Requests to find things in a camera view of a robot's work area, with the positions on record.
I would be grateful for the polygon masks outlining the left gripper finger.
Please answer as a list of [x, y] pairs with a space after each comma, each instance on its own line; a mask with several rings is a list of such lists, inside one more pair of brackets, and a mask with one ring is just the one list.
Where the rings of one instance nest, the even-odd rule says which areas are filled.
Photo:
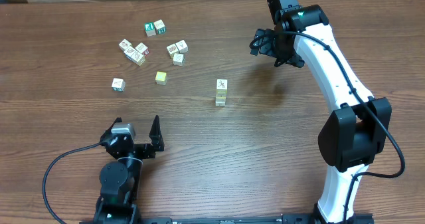
[[165, 144], [163, 141], [163, 136], [161, 133], [161, 128], [160, 128], [160, 119], [159, 116], [156, 115], [152, 126], [151, 126], [151, 130], [149, 133], [149, 138], [151, 139], [151, 145], [153, 146], [153, 149], [156, 152], [163, 152], [165, 149]]
[[111, 140], [112, 128], [114, 127], [115, 124], [121, 123], [121, 122], [122, 122], [122, 119], [120, 117], [117, 117], [112, 123], [112, 125], [101, 135], [100, 137], [101, 146], [105, 146]]

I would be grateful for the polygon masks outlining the green number four block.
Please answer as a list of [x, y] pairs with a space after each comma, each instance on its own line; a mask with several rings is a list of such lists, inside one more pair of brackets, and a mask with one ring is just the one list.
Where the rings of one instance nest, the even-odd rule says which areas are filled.
[[227, 93], [228, 81], [227, 79], [218, 79], [216, 81], [216, 91], [218, 93]]

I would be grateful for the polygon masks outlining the wooden block red pencil picture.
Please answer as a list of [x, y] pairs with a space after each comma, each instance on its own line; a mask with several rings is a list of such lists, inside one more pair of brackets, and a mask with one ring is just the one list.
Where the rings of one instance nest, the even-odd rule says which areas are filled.
[[215, 105], [216, 106], [224, 106], [226, 104], [226, 100], [216, 100]]

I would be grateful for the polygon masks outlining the red number three block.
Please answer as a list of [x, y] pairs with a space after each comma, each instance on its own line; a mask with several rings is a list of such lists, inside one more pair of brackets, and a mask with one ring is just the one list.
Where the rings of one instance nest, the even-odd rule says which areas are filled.
[[227, 91], [225, 91], [225, 90], [218, 90], [216, 92], [217, 98], [226, 98], [226, 95], [227, 95]]

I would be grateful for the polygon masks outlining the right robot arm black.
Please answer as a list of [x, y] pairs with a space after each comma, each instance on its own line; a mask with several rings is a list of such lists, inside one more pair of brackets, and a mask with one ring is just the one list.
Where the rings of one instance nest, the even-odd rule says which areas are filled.
[[353, 210], [361, 175], [384, 148], [392, 112], [386, 98], [375, 98], [352, 71], [338, 47], [329, 19], [319, 5], [298, 0], [267, 0], [275, 27], [258, 29], [252, 55], [282, 64], [308, 66], [318, 83], [329, 117], [318, 135], [327, 164], [325, 186], [310, 223], [373, 223]]

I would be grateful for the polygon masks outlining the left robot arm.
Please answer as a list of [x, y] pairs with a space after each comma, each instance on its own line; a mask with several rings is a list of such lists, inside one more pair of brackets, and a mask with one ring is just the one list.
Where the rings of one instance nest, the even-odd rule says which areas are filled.
[[100, 171], [100, 196], [92, 223], [141, 223], [136, 204], [143, 160], [154, 158], [165, 148], [156, 116], [149, 133], [150, 143], [136, 144], [135, 130], [130, 123], [116, 118], [102, 134], [100, 145], [114, 158]]

